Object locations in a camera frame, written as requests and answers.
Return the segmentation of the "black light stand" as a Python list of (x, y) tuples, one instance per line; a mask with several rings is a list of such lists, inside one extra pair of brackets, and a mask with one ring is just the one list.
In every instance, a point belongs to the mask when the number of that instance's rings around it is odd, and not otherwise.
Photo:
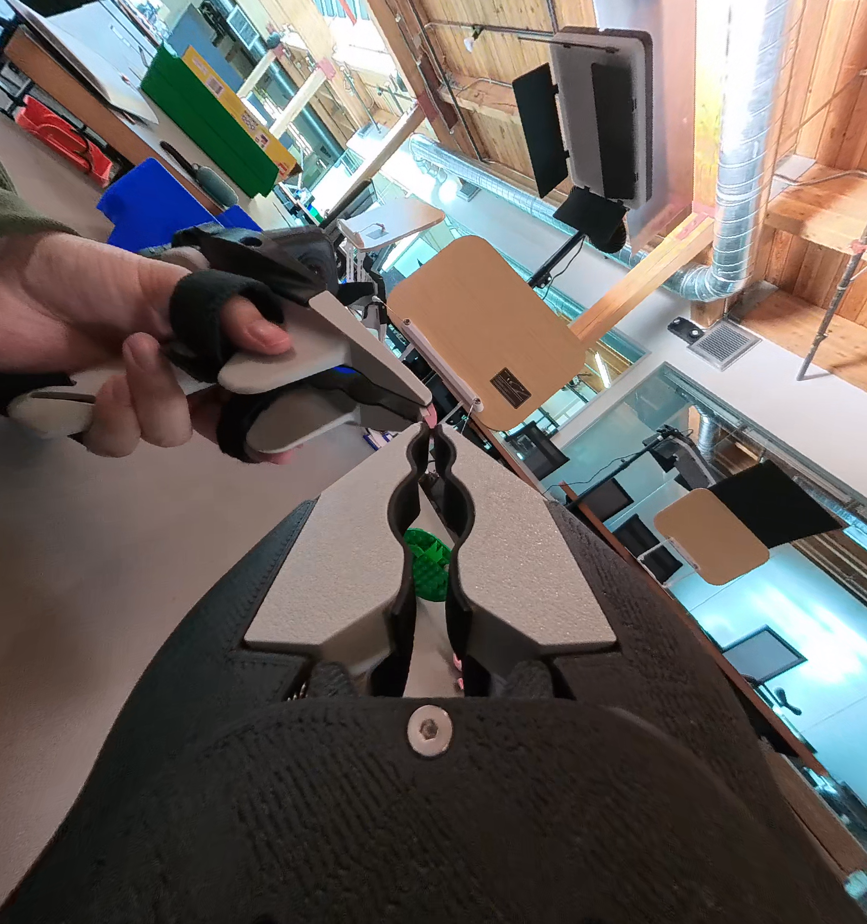
[(560, 263), (563, 263), (569, 256), (577, 256), (583, 246), (586, 234), (584, 232), (575, 232), (569, 237), (565, 244), (558, 248), (555, 253), (545, 260), (543, 264), (532, 273), (528, 280), (528, 286), (531, 289), (543, 289), (548, 287), (558, 270)]

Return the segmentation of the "wall vent grille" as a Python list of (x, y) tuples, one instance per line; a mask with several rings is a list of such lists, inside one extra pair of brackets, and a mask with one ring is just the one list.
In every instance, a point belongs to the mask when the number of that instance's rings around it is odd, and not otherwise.
[(761, 341), (743, 326), (723, 319), (703, 331), (688, 350), (718, 372), (724, 372)]

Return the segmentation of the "green plastic bin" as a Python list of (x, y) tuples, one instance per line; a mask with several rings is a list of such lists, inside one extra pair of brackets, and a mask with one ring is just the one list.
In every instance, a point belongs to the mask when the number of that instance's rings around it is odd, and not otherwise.
[(165, 44), (156, 51), (140, 89), (246, 196), (273, 191), (278, 165)]

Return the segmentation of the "person's left hand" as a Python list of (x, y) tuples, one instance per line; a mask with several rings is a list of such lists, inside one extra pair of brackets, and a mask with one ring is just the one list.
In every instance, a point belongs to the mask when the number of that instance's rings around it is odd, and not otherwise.
[(169, 302), (187, 268), (63, 233), (0, 238), (0, 373), (109, 367), (92, 425), (96, 456), (124, 457), (140, 443), (172, 448), (195, 433), (217, 439), (228, 396), (187, 397), (162, 344), (173, 338)]

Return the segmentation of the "yellow cardboard box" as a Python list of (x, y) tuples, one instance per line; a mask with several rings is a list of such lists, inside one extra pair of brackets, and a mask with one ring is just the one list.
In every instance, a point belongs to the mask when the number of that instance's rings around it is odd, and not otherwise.
[(193, 47), (189, 46), (181, 60), (191, 73), (209, 90), (228, 115), (257, 145), (266, 157), (278, 168), (278, 178), (286, 181), (301, 174), (301, 165), (292, 154), (266, 127), (216, 70)]

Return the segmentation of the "blue plastic bin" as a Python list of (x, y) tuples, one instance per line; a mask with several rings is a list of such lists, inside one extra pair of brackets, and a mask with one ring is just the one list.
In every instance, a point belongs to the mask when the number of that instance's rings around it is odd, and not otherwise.
[(197, 226), (262, 230), (237, 204), (222, 214), (210, 214), (154, 158), (146, 159), (112, 183), (97, 209), (113, 226), (107, 244), (133, 253), (168, 245), (178, 232)]

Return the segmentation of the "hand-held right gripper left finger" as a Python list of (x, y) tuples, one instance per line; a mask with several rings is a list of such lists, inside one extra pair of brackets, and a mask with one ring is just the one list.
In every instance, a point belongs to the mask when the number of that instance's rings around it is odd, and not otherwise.
[(250, 649), (342, 664), (371, 695), (404, 694), (417, 611), (405, 533), (430, 437), (409, 426), (320, 495), (246, 631)]

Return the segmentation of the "wooden post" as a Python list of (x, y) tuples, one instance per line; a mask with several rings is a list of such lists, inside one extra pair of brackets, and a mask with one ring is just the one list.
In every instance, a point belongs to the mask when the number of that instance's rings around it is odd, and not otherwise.
[(599, 341), (668, 278), (710, 247), (714, 231), (712, 215), (691, 214), (594, 305), (571, 322), (570, 331), (585, 346)]

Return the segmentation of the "grey table with wooden edge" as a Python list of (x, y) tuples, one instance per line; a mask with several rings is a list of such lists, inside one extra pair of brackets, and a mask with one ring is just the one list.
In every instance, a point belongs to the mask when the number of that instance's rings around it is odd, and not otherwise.
[(216, 164), (166, 114), (143, 92), (157, 115), (157, 125), (148, 125), (110, 108), (95, 90), (69, 69), (46, 42), (27, 27), (11, 3), (14, 19), (6, 29), (9, 38), (0, 52), (0, 69), (6, 64), (12, 64), (30, 83), (90, 129), (130, 165), (138, 166), (148, 158), (157, 159), (210, 214), (219, 215), (224, 211), (160, 149), (159, 143), (167, 141), (192, 163), (214, 170), (216, 168)]

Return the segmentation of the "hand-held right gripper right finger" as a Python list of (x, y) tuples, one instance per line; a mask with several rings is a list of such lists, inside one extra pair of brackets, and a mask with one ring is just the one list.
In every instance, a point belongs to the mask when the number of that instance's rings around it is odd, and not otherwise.
[(453, 540), (446, 627), (466, 696), (513, 669), (607, 653), (616, 635), (540, 491), (449, 426), (432, 437), (432, 503)]

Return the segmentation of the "black cloth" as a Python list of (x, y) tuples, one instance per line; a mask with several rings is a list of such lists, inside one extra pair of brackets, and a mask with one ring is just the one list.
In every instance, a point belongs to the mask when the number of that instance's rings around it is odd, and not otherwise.
[(769, 550), (844, 528), (837, 516), (770, 460), (722, 479), (709, 490)]

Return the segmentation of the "green lego baseplate model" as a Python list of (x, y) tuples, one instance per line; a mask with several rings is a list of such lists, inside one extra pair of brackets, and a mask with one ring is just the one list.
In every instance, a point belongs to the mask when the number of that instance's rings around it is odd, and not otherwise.
[(431, 603), (446, 601), (451, 549), (428, 531), (411, 527), (404, 541), (412, 555), (412, 576), (416, 595)]

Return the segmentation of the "silver ribbed duct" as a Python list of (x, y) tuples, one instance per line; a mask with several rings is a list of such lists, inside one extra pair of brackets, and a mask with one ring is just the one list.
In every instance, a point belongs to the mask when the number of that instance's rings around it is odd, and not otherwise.
[[(664, 288), (685, 300), (712, 302), (736, 295), (751, 280), (764, 195), (772, 182), (773, 168), (767, 163), (767, 155), (792, 6), (792, 2), (730, 5), (712, 262), (704, 265), (691, 261), (663, 283)], [(409, 150), (420, 166), (446, 168), (557, 231), (573, 230), (550, 214), (547, 202), (498, 178), (482, 162), (421, 134), (412, 137)]]

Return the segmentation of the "black monitor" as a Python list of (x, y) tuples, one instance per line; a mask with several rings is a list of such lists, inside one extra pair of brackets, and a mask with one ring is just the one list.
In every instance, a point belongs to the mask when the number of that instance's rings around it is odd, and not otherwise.
[(769, 626), (750, 632), (722, 648), (721, 653), (754, 687), (763, 686), (808, 662), (805, 655)]
[(615, 477), (599, 482), (586, 491), (580, 501), (601, 522), (616, 517), (634, 503), (634, 499)]
[(534, 478), (538, 480), (551, 476), (569, 462), (568, 456), (553, 443), (550, 436), (544, 433), (536, 422), (528, 422), (514, 433), (509, 433), (506, 443), (519, 457), (520, 462), (529, 468)]

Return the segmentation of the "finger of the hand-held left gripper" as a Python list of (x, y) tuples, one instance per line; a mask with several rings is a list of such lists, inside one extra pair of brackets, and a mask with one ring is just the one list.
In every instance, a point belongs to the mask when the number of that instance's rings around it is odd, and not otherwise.
[(406, 400), (414, 407), (415, 418), (426, 418), (432, 403), (430, 389), (347, 307), (325, 291), (309, 300), (309, 308), (343, 336), (347, 348), (344, 365), (390, 395)]
[(375, 433), (402, 433), (415, 423), (430, 426), (428, 409), (409, 409), (402, 414), (380, 405), (358, 404), (358, 425)]

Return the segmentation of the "teal handheld tool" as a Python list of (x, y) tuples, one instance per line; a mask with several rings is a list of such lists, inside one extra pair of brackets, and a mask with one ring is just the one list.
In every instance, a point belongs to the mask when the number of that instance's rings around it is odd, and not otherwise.
[(195, 184), (221, 209), (226, 210), (239, 204), (239, 197), (228, 182), (214, 169), (192, 163), (172, 144), (161, 141), (159, 147), (167, 153), (192, 179)]

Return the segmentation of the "white paper stack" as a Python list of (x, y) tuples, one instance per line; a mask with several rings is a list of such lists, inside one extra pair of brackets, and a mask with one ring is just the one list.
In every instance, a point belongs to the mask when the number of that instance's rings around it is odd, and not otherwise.
[(46, 42), (110, 108), (148, 125), (158, 124), (154, 109), (140, 92), (141, 78), (132, 80), (127, 76), (127, 67), (118, 66), (100, 53), (98, 31), (90, 31), (89, 40), (84, 41), (70, 30), (54, 25), (29, 6), (19, 2), (11, 5), (27, 27)]

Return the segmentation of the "studio light panel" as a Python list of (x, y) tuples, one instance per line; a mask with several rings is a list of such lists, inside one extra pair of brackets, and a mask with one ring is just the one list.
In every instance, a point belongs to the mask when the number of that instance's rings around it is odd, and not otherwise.
[(511, 84), (540, 198), (571, 183), (555, 220), (601, 252), (653, 187), (653, 44), (644, 30), (566, 28), (549, 62)]

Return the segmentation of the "red plastic bin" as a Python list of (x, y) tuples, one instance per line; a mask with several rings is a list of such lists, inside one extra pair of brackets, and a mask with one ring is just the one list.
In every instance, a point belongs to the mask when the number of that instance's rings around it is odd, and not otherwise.
[(104, 190), (111, 180), (113, 162), (83, 129), (73, 126), (31, 94), (13, 116), (28, 135), (72, 165), (79, 173)]

